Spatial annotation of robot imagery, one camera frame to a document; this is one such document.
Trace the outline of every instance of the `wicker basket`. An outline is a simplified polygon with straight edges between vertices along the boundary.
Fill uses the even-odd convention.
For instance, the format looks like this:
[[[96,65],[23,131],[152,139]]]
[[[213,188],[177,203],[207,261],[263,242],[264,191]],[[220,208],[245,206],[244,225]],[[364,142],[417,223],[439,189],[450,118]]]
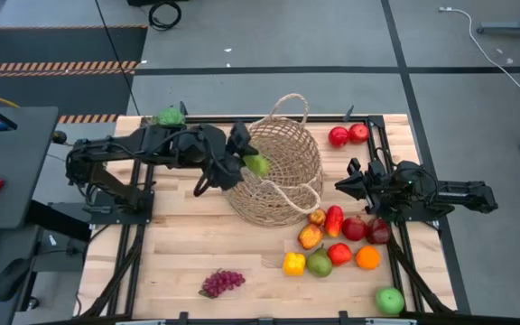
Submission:
[[[274,116],[289,98],[304,103],[300,123]],[[260,178],[242,169],[244,181],[226,191],[227,200],[246,221],[264,227],[284,227],[306,219],[320,205],[322,162],[316,141],[305,128],[308,102],[298,94],[282,97],[269,116],[254,122],[250,144],[270,162],[270,172]]]

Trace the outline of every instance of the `pear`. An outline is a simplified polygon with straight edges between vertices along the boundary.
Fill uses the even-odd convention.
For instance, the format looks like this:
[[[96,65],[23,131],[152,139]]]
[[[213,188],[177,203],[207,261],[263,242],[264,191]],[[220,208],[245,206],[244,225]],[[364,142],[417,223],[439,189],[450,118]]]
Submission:
[[[324,245],[312,253],[306,263],[308,271],[317,277],[326,277],[332,272],[332,261],[323,247]]]

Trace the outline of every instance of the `wooden table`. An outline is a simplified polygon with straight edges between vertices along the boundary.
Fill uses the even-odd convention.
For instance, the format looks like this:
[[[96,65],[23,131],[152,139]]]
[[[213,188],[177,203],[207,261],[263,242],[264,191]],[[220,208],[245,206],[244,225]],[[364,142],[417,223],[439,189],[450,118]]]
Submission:
[[[384,115],[384,118],[394,161],[418,162],[407,115]],[[120,117],[116,135],[130,134],[140,120],[140,117]],[[369,160],[365,145],[349,144],[342,149],[329,146],[328,131],[337,125],[341,124],[307,124],[322,155],[325,182],[321,206],[326,209],[340,205],[346,217],[359,214],[369,219],[364,213],[365,201],[354,200],[334,189],[336,181],[348,176],[350,158],[357,157],[363,166]],[[231,127],[221,126],[226,130]],[[112,162],[108,169],[121,181],[129,181],[132,165],[131,161]],[[350,317],[380,315],[375,306],[376,289],[393,284],[384,246],[378,247],[382,263],[374,271],[348,263],[323,279],[308,272],[299,278],[284,276],[285,252],[310,253],[296,241],[305,223],[277,229],[248,224],[235,215],[218,190],[208,190],[199,198],[192,196],[200,173],[168,170],[163,166],[154,171],[157,184],[153,187],[153,220],[144,237],[134,319],[177,319],[181,311],[187,311],[191,319],[338,317],[339,311],[348,311]],[[420,222],[409,222],[408,229],[417,270],[442,302],[455,308],[437,232]],[[79,287],[83,310],[101,293],[114,271],[120,231],[120,226],[112,225],[89,247]],[[323,240],[325,246],[338,242],[348,244],[356,252],[366,240]],[[198,295],[203,280],[219,268],[238,270],[246,283],[215,300]],[[410,285],[404,271],[401,274],[411,311]],[[120,290],[118,312],[123,311],[125,303],[126,279],[121,288],[124,289]]]

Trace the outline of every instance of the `hazard stripe tape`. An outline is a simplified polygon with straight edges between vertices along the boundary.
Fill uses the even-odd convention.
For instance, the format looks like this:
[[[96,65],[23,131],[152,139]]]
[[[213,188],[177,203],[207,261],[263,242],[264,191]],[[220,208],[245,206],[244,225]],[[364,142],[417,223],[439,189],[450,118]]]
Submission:
[[[122,69],[136,69],[138,62],[125,60]],[[120,70],[117,61],[0,62],[0,71]]]
[[[94,26],[0,26],[0,30],[58,30],[58,29],[98,29],[104,28],[104,25]],[[146,25],[141,24],[124,24],[124,25],[112,25],[107,28],[148,28]]]
[[[83,123],[111,123],[115,122],[119,114],[84,114],[60,116],[60,124],[83,124]]]
[[[49,77],[49,76],[81,76],[98,74],[117,74],[121,70],[73,70],[73,71],[43,71],[43,72],[0,72],[0,77]],[[124,73],[134,75],[134,70],[124,70]]]

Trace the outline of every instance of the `purple grapes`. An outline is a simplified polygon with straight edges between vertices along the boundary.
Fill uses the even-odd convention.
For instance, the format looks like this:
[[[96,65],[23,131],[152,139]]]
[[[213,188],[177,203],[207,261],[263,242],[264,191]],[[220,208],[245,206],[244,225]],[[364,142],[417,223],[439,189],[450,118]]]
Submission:
[[[217,298],[226,290],[234,290],[246,282],[244,276],[238,272],[217,271],[204,281],[200,294],[209,298]]]

